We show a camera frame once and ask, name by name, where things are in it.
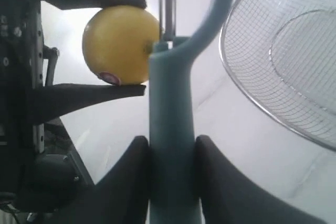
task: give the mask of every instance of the sticker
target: sticker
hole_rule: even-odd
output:
[[[109,84],[118,85],[118,86],[121,85],[121,80],[114,74],[102,72],[102,73],[97,74],[97,76],[100,80],[103,80],[104,82],[107,82]]]

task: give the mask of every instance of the wire mesh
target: wire mesh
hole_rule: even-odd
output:
[[[224,66],[278,122],[336,150],[336,0],[237,0]]]

